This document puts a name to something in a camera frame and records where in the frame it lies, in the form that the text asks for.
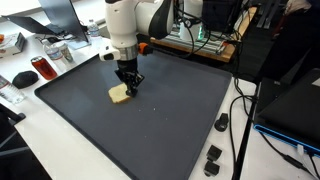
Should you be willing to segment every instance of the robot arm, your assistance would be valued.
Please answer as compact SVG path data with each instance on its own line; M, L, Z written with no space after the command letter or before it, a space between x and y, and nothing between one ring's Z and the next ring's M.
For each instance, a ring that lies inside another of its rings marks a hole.
M161 39L173 25L172 0L154 3L137 0L105 0L106 23L110 41L99 53L102 61L117 60L119 79L127 85L126 94L134 97L144 79L138 72L136 33Z

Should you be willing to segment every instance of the black object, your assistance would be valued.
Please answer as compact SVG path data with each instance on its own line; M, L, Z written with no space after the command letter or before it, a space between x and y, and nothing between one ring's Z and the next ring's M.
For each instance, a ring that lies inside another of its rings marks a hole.
M170 32L167 30L167 24L170 23L170 10L171 0L163 0L161 6L157 9L153 15L150 25L148 35L156 39L165 38Z
M210 161L207 161L206 165L204 166L204 174L208 177L216 176L219 174L219 170L220 166Z
M59 35L63 33L63 30L53 24L42 25L38 21L31 17L23 16L2 16L14 24L36 34L52 34Z
M23 89L31 86L39 80L38 74L33 71L20 72L12 80L12 84L18 89Z
M23 113L16 114L4 105L0 103L0 124L5 125L5 127L10 124L13 126L14 124L20 122L25 119L26 116ZM0 150L17 134L17 132L13 132L8 138L6 138L3 142L0 143ZM16 154L20 154L22 152L28 151L29 147L16 148L11 150L0 151L0 159L8 156L13 156Z
M216 130L223 132L227 129L229 123L228 114L222 113L220 118L214 123Z
M115 70L118 78L127 86L126 94L135 97L138 93L137 87L143 81L144 76L138 72L137 58L130 61L117 61L118 70Z
M299 63L299 69L291 83L297 82L311 69L320 68L320 61L318 60L320 21L315 21L315 19L320 19L320 13L314 7L311 7L308 11L297 10L294 15L286 16L279 37L272 45L268 56L257 73L257 80L267 77L279 81L300 60L302 62Z
M319 69L310 71L257 115L254 128L320 155L319 79Z
M38 0L52 24L89 42L70 0Z
M203 0L202 19L207 30L231 34L241 11L242 0Z
M263 78L258 87L258 97L256 113L260 113L265 107L276 100L289 88L289 85L272 79Z
M188 179L232 75L159 52L138 61L148 76L123 104L107 93L118 64L99 56L35 93L131 179Z
M51 44L61 41L61 40L58 39L57 37L48 37L47 40L48 40Z
M209 151L207 152L207 159L212 162L219 159L220 155L222 153L222 150L215 147L214 145L211 145Z

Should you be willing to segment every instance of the red container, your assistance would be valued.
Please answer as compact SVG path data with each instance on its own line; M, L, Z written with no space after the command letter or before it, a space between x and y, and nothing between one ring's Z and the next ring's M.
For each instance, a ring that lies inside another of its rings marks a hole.
M51 80L57 77L56 71L50 66L45 58L41 56L32 58L31 64L46 80Z

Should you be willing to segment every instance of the gray rubber mat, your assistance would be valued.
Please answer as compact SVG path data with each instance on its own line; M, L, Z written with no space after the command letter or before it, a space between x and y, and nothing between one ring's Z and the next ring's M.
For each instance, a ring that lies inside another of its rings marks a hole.
M187 179L215 121L231 74L155 52L138 57L145 80L113 104L115 61L98 56L35 93L132 179Z

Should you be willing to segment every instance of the desk clutter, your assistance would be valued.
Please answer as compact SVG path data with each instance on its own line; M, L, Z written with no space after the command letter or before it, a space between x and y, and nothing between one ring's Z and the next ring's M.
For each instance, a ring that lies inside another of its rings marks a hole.
M1 35L0 39L0 58L22 52L25 38L21 33Z
M210 146L209 151L207 152L207 163L204 167L204 174L206 176L216 176L219 174L220 166L215 164L214 162L217 161L222 153L222 150L217 148L214 145Z

